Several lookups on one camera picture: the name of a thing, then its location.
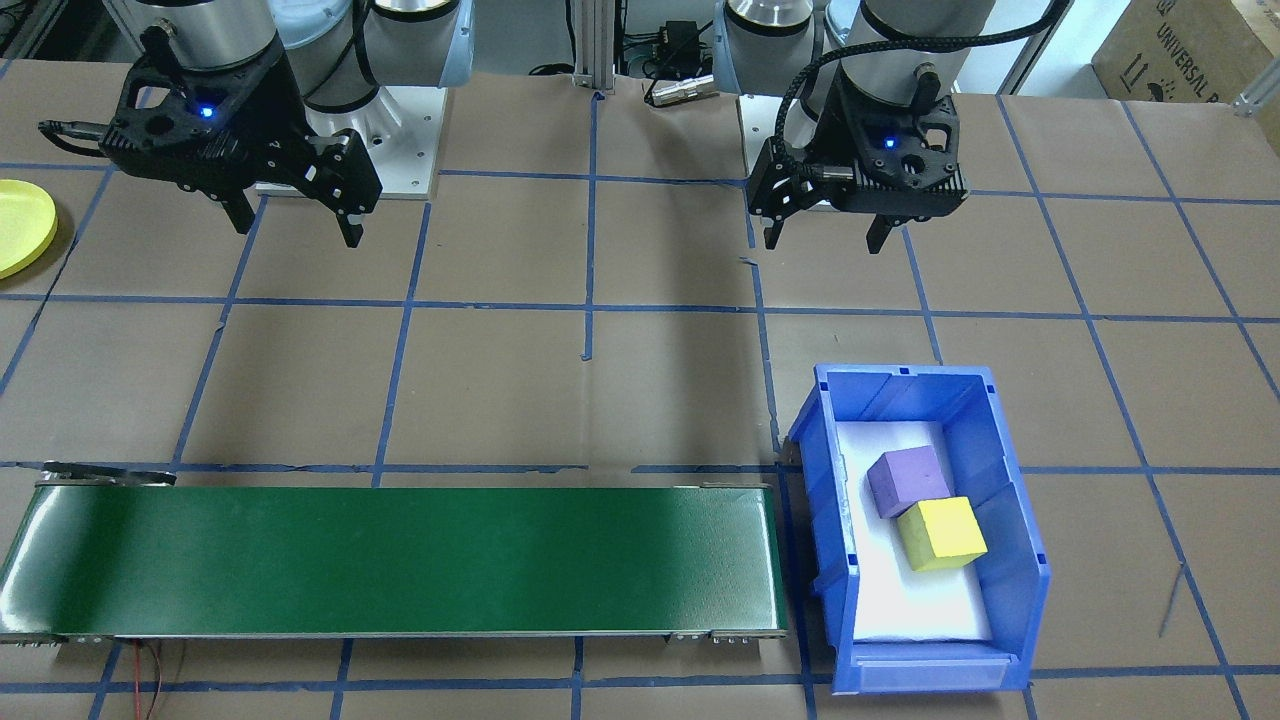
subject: conveyor belt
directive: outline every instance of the conveyor belt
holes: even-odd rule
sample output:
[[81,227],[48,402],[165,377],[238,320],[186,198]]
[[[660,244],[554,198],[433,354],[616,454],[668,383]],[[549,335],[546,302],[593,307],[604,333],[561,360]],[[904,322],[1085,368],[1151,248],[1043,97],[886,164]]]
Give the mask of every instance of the conveyor belt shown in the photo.
[[765,488],[37,487],[0,642],[786,628]]

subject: black cable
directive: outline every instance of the black cable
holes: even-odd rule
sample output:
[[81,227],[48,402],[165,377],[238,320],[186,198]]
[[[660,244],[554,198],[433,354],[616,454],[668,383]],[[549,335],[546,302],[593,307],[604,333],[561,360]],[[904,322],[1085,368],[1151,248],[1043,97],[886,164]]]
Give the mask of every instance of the black cable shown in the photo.
[[374,78],[374,69],[369,67],[369,50],[365,47],[365,19],[369,18],[372,6],[374,0],[356,0],[351,15],[351,40],[356,46],[356,63],[360,65],[360,74],[364,76],[365,82],[376,87],[378,81]]
[[22,24],[27,22],[31,17],[31,12],[36,6],[36,0],[20,0],[0,8],[0,15],[9,18],[13,22],[13,27],[9,28],[8,35],[0,37],[0,56],[9,51],[9,46],[18,40],[18,31],[22,29]]
[[342,53],[338,54],[338,59],[333,61],[333,65],[324,74],[324,77],[320,78],[319,82],[316,82],[315,87],[302,94],[302,100],[311,100],[311,96],[319,92],[320,88],[324,87],[324,83],[333,79],[333,76],[338,72],[338,68],[340,68],[342,64],[347,61],[347,55],[351,55],[351,49],[355,46],[356,46],[356,32],[355,28],[352,28],[351,38],[347,40],[347,45],[344,45]]
[[573,65],[567,63],[548,63],[545,65],[538,65],[536,68],[529,70],[531,76],[563,76],[571,74],[573,72]]
[[613,0],[613,67],[618,72],[625,72],[622,69],[622,38],[627,35],[626,12],[626,0]]
[[142,643],[142,644],[143,647],[151,651],[151,659],[155,661],[155,667],[156,667],[156,674],[155,674],[156,687],[155,691],[152,691],[151,693],[151,706],[147,707],[147,715],[146,715],[146,720],[151,720],[151,715],[156,710],[156,701],[160,700],[160,688],[164,685],[164,673],[160,670],[160,650],[151,647],[151,643]]
[[[916,50],[920,53],[956,53],[959,50],[965,50],[968,47],[984,47],[988,45],[1002,45],[1005,42],[1014,42],[1015,40],[1023,40],[1030,37],[1036,33],[1043,32],[1059,19],[1061,19],[1062,13],[1066,12],[1068,5],[1071,0],[1051,0],[1048,8],[1044,9],[1044,14],[1041,19],[1036,20],[1029,26],[1020,28],[997,32],[993,35],[975,35],[969,37],[904,37],[902,40],[884,40],[879,42],[864,42],[861,45],[850,45],[847,47],[838,47],[831,53],[823,54],[817,60],[809,63],[800,70],[800,73],[791,81],[787,87],[786,94],[782,96],[782,102],[778,105],[778,115],[773,122],[773,138],[781,141],[787,127],[787,110],[791,109],[791,102],[796,99],[796,94],[800,92],[809,76],[818,72],[819,68],[837,60],[844,60],[845,58],[852,58],[855,55],[868,55],[870,53],[887,53],[890,50]],[[790,152],[783,152],[778,158],[782,163],[792,165],[795,159]]]
[[67,152],[81,155],[83,158],[106,158],[106,155],[104,155],[97,147],[84,147],[63,140],[63,136],[70,136],[72,128],[74,128],[76,124],[77,123],[64,123],[60,120],[41,120],[38,129],[40,135],[45,136],[45,140],[52,142],[60,150],[65,150]]
[[568,28],[568,54],[577,64],[577,36],[573,35],[573,0],[564,0],[564,27]]
[[644,102],[645,102],[645,105],[655,106],[653,104],[653,88],[657,87],[657,85],[658,85],[658,76],[662,74],[662,70],[667,69],[671,65],[672,60],[675,60],[676,56],[680,55],[681,51],[684,51],[685,47],[689,47],[690,42],[694,42],[695,40],[698,40],[699,37],[701,37],[703,33],[707,32],[707,28],[712,27],[712,24],[716,20],[708,20],[707,24],[704,24],[703,27],[698,28],[698,32],[695,32],[691,37],[686,37],[685,41],[681,42],[678,47],[676,47],[675,50],[667,53],[667,58],[663,59],[662,64],[658,65],[658,69],[654,70],[654,73],[653,73],[653,82],[649,83],[649,90],[644,91]]

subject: blue tape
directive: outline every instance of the blue tape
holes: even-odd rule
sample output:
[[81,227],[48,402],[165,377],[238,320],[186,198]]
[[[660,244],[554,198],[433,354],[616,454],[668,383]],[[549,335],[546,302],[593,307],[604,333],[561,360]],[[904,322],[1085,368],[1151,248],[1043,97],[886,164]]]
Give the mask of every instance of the blue tape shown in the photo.
[[111,684],[111,675],[115,675],[115,665],[120,661],[120,643],[113,643],[111,651],[106,653],[106,662],[102,664],[102,675],[97,682],[97,691],[93,693],[93,705],[88,708],[88,720],[99,720],[102,716],[102,703],[106,702],[106,693]]
[[791,510],[791,486],[787,471],[780,464],[773,475],[778,480],[778,498],[782,503],[782,534],[787,542],[786,577],[790,579],[791,611],[796,619],[796,643],[800,650],[800,682],[804,684],[804,705],[808,720],[818,720],[818,698],[813,691],[813,660],[809,653],[809,621],[805,618],[808,583],[800,577],[800,550],[796,541],[795,512]]
[[945,365],[942,346],[938,345],[938,331],[933,327],[933,313],[929,311],[929,299],[924,295],[924,278],[920,275],[920,264],[915,259],[915,246],[911,245],[911,233],[905,227],[902,228],[902,243],[906,246],[906,259],[911,264],[911,277],[915,278],[915,293],[920,297],[920,314],[924,316],[924,329],[929,332],[933,359],[938,361],[938,365]]
[[262,217],[266,214],[266,205],[269,199],[264,195],[257,201],[257,210],[255,211],[253,224],[250,225],[248,233],[244,237],[244,249],[241,250],[239,261],[236,264],[236,274],[232,277],[232,284],[227,290],[227,297],[223,300],[223,313],[218,318],[218,329],[214,331],[212,340],[209,341],[209,351],[205,354],[205,364],[200,369],[200,379],[196,380],[196,391],[191,396],[191,402],[187,405],[187,416],[182,421],[182,430],[178,433],[178,442],[173,448],[173,465],[182,462],[182,454],[187,450],[187,439],[191,436],[191,428],[196,423],[196,413],[200,410],[200,400],[205,395],[205,386],[209,384],[209,374],[214,369],[214,357],[218,355],[218,348],[223,343],[223,334],[227,332],[227,320],[230,316],[232,307],[236,305],[236,293],[239,292],[239,283],[244,278],[244,268],[248,266],[248,256],[253,252],[253,241],[257,238],[257,231],[262,227]]
[[472,178],[591,179],[591,176],[581,173],[522,173],[516,170],[440,170],[439,174]]
[[1032,697],[1032,689],[1023,689],[1023,706],[1027,707],[1027,720],[1039,720],[1039,712],[1036,711],[1036,698]]
[[585,290],[585,313],[582,314],[582,361],[591,359],[595,352],[595,218],[596,218],[596,186],[599,184],[596,178],[596,164],[599,161],[599,145],[600,145],[600,101],[604,100],[603,92],[591,94],[591,145],[590,145],[590,164],[589,164],[589,182],[588,182],[588,195],[586,195],[586,290]]
[[408,328],[413,320],[413,296],[417,295],[417,283],[422,273],[422,256],[426,254],[426,236],[431,224],[431,204],[422,206],[422,222],[417,229],[417,247],[413,250],[413,266],[408,275],[408,288],[404,291],[404,301],[401,304],[401,328],[396,337],[396,355],[392,360],[392,377],[387,383],[387,406],[383,411],[383,428],[378,433],[378,452],[374,459],[374,477],[370,487],[383,484],[383,466],[387,462],[387,445],[392,437],[392,423],[396,416],[396,397],[399,395],[399,377],[404,366],[404,347],[408,345]]
[[[595,122],[595,102],[598,102],[595,95],[591,96],[593,101],[593,127],[591,137],[593,140],[598,137]],[[746,187],[746,181],[742,178],[649,178],[641,176],[602,176],[595,172],[595,155],[591,155],[590,172],[582,173],[529,173],[521,170],[463,170],[463,169],[443,169],[439,172],[442,176],[453,177],[475,177],[475,178],[521,178],[521,179],[568,179],[568,181],[595,181],[595,182],[620,182],[620,183],[640,183],[640,184],[719,184],[726,187]]]
[[79,170],[79,172],[92,172],[104,173],[109,169],[115,169],[115,165],[101,164],[70,164],[70,163],[0,163],[0,169],[4,170]]
[[584,642],[582,635],[579,635],[573,638],[573,675],[570,678],[570,691],[572,692],[570,700],[571,720],[582,720],[582,656]]
[[689,675],[671,676],[631,676],[603,678],[585,680],[584,688],[699,688],[707,685],[799,685],[800,675]]
[[1084,678],[1181,678],[1222,675],[1221,665],[1143,665],[1133,667],[1041,667],[1032,670],[1033,680],[1070,680]]
[[351,638],[342,641],[342,657],[338,660],[338,680],[334,683],[333,705],[329,706],[329,720],[342,717],[342,701],[347,689],[347,674],[351,671],[351,652],[356,642]]

